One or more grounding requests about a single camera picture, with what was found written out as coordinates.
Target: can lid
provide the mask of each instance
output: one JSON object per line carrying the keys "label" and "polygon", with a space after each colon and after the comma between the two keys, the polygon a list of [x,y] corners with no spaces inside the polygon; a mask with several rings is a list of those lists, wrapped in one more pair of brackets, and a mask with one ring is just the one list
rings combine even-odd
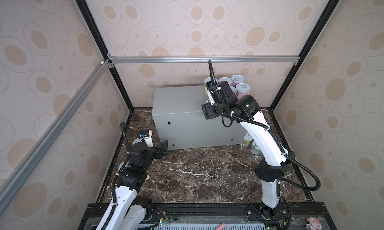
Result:
{"label": "can lid", "polygon": [[242,75],[233,75],[231,79],[237,83],[243,83],[245,81],[245,78]]}
{"label": "can lid", "polygon": [[236,85],[236,89],[239,92],[247,93],[251,91],[251,86],[245,83],[239,83]]}
{"label": "can lid", "polygon": [[207,78],[205,78],[204,79],[204,85],[207,83],[207,82],[210,82],[211,81],[211,77],[207,77]]}
{"label": "can lid", "polygon": [[232,89],[232,92],[237,93],[237,89],[233,86],[229,86]]}
{"label": "can lid", "polygon": [[223,82],[223,81],[226,81],[229,85],[233,83],[232,79],[230,79],[229,77],[222,77],[218,80],[218,82]]}

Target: cable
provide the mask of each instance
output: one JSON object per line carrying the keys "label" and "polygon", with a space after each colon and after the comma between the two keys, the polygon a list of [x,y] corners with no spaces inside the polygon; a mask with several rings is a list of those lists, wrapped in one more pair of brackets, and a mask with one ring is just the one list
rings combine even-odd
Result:
{"label": "cable", "polygon": [[[261,122],[256,122],[256,121],[250,121],[248,119],[244,119],[244,118],[241,118],[241,117],[238,117],[238,116],[235,116],[233,115],[233,117],[235,117],[236,119],[240,120],[240,121],[243,121],[243,122],[248,122],[248,123],[251,123],[251,124],[255,124],[259,127],[263,127],[264,129],[268,129],[269,127],[265,124],[262,124]],[[296,187],[299,187],[301,189],[304,189],[304,190],[308,190],[308,191],[316,191],[320,188],[321,186],[321,182],[320,182],[320,179],[316,176],[316,174],[311,171],[309,168],[307,168],[306,166],[302,165],[301,163],[299,163],[298,161],[296,161],[295,159],[291,158],[284,150],[283,146],[281,145],[280,141],[277,139],[276,135],[273,133],[273,131],[271,129],[268,130],[269,134],[272,136],[273,140],[276,142],[277,146],[279,147],[280,151],[281,151],[281,154],[283,156],[285,156],[288,160],[290,160],[292,162],[292,164],[294,165],[297,165],[298,167],[302,168],[303,170],[305,170],[308,174],[310,174],[313,179],[315,180],[316,182],[316,185],[314,187],[307,187],[307,186],[304,186],[304,185],[300,185],[298,183],[295,183],[289,179],[286,179],[284,177],[281,177],[279,178],[278,180],[279,181],[285,181],[287,183],[290,183]]]}
{"label": "cable", "polygon": [[123,135],[125,135],[126,130],[130,131],[133,135],[135,135],[138,139],[141,139],[142,142],[145,142],[144,139],[142,139],[141,136],[137,135],[136,132],[134,132],[125,122],[120,122],[120,128],[123,132]]}
{"label": "cable", "polygon": [[255,207],[255,205],[251,202],[251,200],[248,200],[248,201],[249,201],[249,203],[251,204],[251,206],[253,207],[253,209],[255,209],[256,212],[258,212],[260,215],[263,215],[263,213],[260,212],[260,211]]}
{"label": "cable", "polygon": [[223,104],[224,113],[229,114],[230,113],[229,106],[228,106],[227,102],[225,101],[225,98],[222,95],[221,91],[218,90],[218,85],[217,85],[217,82],[216,82],[215,73],[214,73],[214,69],[212,67],[211,60],[208,61],[208,66],[209,66],[209,75],[211,77],[211,82],[214,83],[216,91],[218,93],[218,97],[220,98],[220,102]]}
{"label": "cable", "polygon": [[289,211],[288,203],[287,203],[287,201],[285,200],[285,198],[284,198],[283,196],[280,196],[280,198],[284,200],[285,206],[286,206],[286,208],[287,208],[288,217],[286,217],[286,215],[284,214],[285,217],[287,218],[287,224],[285,225],[284,230],[287,230],[287,229],[289,228],[290,223],[291,223],[291,212]]}
{"label": "cable", "polygon": [[[135,135],[137,138],[141,138],[139,137],[134,131],[132,131],[127,124],[125,124],[124,122],[120,122],[120,128],[121,128],[121,132],[122,132],[122,136],[124,138],[124,141],[125,141],[125,145],[126,145],[126,148],[127,148],[127,157],[125,158],[125,161],[123,163],[123,165],[121,166],[120,169],[118,169],[118,175],[121,174],[121,172],[123,171],[124,167],[127,165],[128,161],[129,161],[129,143],[128,143],[128,138],[127,138],[127,135],[126,135],[126,129],[128,129],[133,135]],[[113,181],[112,181],[112,186],[111,186],[111,193],[112,193],[112,200],[113,200],[113,205],[112,205],[112,208],[111,208],[111,212],[109,213],[108,215],[108,218],[105,220],[101,230],[105,230],[105,228],[107,228],[108,226],[108,223],[109,221],[111,220],[112,216],[113,216],[113,213],[115,212],[115,209],[116,209],[116,206],[117,206],[117,198],[116,198],[116,190],[115,190],[115,184],[116,184],[116,181],[118,179],[118,175],[115,176],[115,178],[113,178]]]}
{"label": "cable", "polygon": [[143,227],[143,228],[139,228],[138,230],[152,230],[154,229],[155,227],[158,227],[159,226],[159,223],[155,223],[155,225],[152,225],[152,226],[149,226],[149,227]]}
{"label": "cable", "polygon": [[[218,85],[217,85],[217,82],[216,82],[216,78],[215,78],[215,73],[214,73],[214,70],[213,70],[213,67],[212,67],[212,62],[211,60],[208,61],[208,66],[209,66],[209,75],[211,77],[211,82],[214,83],[216,89],[218,88]],[[230,114],[230,109],[229,109],[229,106],[228,106],[228,103],[225,101],[225,98],[224,96],[222,95],[221,91],[217,90],[217,93],[218,93],[218,96],[220,98],[220,101],[223,105],[223,108],[225,110],[225,113],[226,114]],[[296,187],[299,187],[301,189],[305,189],[305,190],[309,190],[309,191],[315,191],[315,190],[318,190],[321,186],[321,182],[319,180],[319,178],[316,176],[316,174],[313,173],[313,171],[311,171],[309,168],[307,168],[306,166],[302,165],[301,163],[297,162],[296,160],[292,159],[284,150],[283,146],[281,145],[279,139],[277,139],[276,135],[273,133],[273,131],[271,130],[271,128],[265,124],[262,124],[261,122],[256,122],[256,121],[252,121],[252,120],[248,120],[248,119],[244,119],[242,117],[238,117],[236,116],[235,114],[232,115],[234,118],[240,120],[240,121],[243,121],[243,122],[248,122],[248,123],[251,123],[251,124],[255,124],[259,127],[263,127],[265,130],[268,130],[269,134],[272,136],[273,140],[276,142],[277,144],[277,147],[280,149],[281,151],[281,154],[283,156],[285,156],[288,160],[290,160],[292,162],[292,164],[295,164],[297,166],[299,166],[300,168],[302,168],[303,170],[305,170],[307,173],[309,173],[313,179],[315,180],[316,182],[316,185],[314,187],[307,187],[307,186],[304,186],[304,185],[300,185],[298,183],[295,183],[289,179],[286,179],[284,177],[281,177],[279,178],[278,180],[281,180],[281,181],[285,181],[287,183],[290,183]]]}
{"label": "cable", "polygon": [[224,127],[230,127],[230,126],[232,126],[233,120],[231,119],[231,123],[229,123],[229,125],[227,126],[227,125],[225,125],[225,123],[224,123],[224,117],[221,116],[221,122],[223,123]]}

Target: pink figurine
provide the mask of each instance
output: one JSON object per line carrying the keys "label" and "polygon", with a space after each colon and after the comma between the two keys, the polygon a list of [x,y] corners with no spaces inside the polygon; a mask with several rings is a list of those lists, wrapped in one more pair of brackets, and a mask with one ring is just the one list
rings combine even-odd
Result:
{"label": "pink figurine", "polygon": [[321,223],[316,218],[310,217],[307,221],[309,222],[305,227],[307,230],[321,230]]}

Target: pink can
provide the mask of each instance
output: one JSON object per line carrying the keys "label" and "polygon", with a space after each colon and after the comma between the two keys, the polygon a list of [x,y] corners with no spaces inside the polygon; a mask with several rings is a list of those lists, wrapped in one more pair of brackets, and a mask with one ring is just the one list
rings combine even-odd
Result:
{"label": "pink can", "polygon": [[242,96],[249,94],[251,91],[251,86],[245,83],[239,83],[236,86],[236,97],[237,99],[240,99]]}
{"label": "pink can", "polygon": [[237,84],[239,83],[244,83],[245,82],[245,78],[242,76],[242,75],[233,75],[231,77],[233,83],[232,83],[232,86],[233,87],[236,87]]}

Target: red wire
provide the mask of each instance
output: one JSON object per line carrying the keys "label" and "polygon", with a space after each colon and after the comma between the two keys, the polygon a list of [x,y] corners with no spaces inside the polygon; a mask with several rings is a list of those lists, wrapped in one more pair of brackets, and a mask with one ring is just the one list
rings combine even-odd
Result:
{"label": "red wire", "polygon": [[282,214],[284,214],[284,216],[285,216],[285,222],[287,221],[287,215],[285,215],[285,213],[283,213],[282,211],[278,211],[278,212],[281,212]]}
{"label": "red wire", "polygon": [[161,213],[155,213],[154,215],[163,215],[164,217],[167,217],[166,215],[161,214]]}

